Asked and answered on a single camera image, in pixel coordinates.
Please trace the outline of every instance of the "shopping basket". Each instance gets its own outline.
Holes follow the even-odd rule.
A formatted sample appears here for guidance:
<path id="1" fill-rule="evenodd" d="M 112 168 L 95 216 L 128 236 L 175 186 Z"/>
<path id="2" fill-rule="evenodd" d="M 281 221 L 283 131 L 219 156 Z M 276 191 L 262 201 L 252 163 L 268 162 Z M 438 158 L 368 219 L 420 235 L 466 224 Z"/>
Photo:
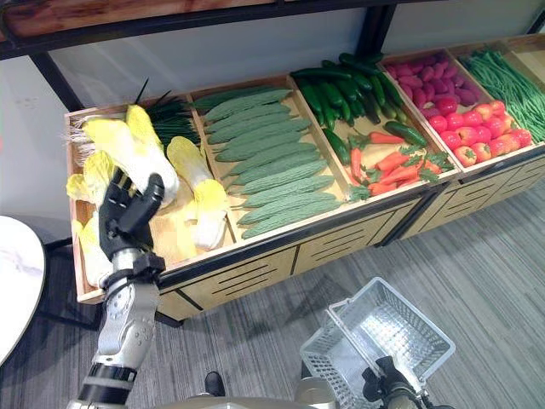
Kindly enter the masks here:
<path id="1" fill-rule="evenodd" d="M 341 409 L 375 409 L 363 396 L 363 371 L 391 355 L 419 392 L 453 353 L 454 343 L 386 281 L 374 278 L 354 297 L 332 304 L 322 328 L 301 347 L 304 364 L 330 382 Z"/>

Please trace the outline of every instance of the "gray carpet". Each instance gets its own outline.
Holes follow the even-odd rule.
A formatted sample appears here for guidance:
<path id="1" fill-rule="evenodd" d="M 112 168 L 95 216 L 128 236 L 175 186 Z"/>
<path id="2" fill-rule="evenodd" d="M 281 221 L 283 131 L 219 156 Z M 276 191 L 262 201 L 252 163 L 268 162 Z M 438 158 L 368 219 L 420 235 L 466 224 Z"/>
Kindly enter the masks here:
<path id="1" fill-rule="evenodd" d="M 230 395 L 290 399 L 299 347 L 324 308 L 380 275 L 456 344 L 431 377 L 436 403 L 463 408 L 545 407 L 545 181 L 433 231 L 369 248 L 188 320 L 158 325 L 130 396 L 133 408 L 203 391 L 218 370 Z M 69 262 L 51 268 L 69 282 Z M 0 372 L 0 407 L 65 407 L 78 391 L 97 334 L 34 320 Z"/>

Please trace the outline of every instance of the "basket handle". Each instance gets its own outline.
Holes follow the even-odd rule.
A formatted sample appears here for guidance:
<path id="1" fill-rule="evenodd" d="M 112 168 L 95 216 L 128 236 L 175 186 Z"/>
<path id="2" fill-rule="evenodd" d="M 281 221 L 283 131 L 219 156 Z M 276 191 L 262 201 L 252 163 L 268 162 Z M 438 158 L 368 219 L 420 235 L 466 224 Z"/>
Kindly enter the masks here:
<path id="1" fill-rule="evenodd" d="M 347 340 L 350 342 L 350 344 L 356 349 L 358 354 L 364 359 L 364 361 L 369 365 L 369 368 L 377 375 L 378 377 L 385 376 L 384 371 L 382 368 L 380 368 L 376 362 L 374 362 L 368 355 L 367 352 L 363 348 L 361 348 L 361 345 L 356 341 L 350 332 L 350 330 L 347 328 L 346 325 L 344 325 L 344 322 L 342 322 L 339 315 L 336 313 L 336 309 L 343 307 L 347 304 L 349 304 L 352 300 L 350 298 L 347 298 L 346 300 L 336 302 L 335 304 L 331 304 L 326 310 L 325 313 L 329 315 L 331 320 L 339 327 L 339 329 L 342 331 L 344 336 L 347 338 Z"/>

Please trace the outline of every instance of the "black shoe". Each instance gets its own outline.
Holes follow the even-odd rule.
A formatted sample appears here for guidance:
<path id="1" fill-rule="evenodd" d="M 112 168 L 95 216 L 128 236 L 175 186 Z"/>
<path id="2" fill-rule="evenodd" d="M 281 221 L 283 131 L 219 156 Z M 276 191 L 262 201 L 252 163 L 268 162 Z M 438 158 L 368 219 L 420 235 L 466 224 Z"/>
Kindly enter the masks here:
<path id="1" fill-rule="evenodd" d="M 204 390 L 212 396 L 225 396 L 225 386 L 218 372 L 209 372 L 204 379 Z"/>

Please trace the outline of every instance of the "round table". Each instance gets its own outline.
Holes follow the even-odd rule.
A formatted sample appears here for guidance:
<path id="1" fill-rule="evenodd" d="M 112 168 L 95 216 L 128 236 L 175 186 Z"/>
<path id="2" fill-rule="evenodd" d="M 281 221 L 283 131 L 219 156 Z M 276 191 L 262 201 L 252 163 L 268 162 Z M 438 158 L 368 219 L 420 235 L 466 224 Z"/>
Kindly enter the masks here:
<path id="1" fill-rule="evenodd" d="M 0 365 L 31 323 L 44 281 L 40 239 L 26 224 L 0 216 Z"/>

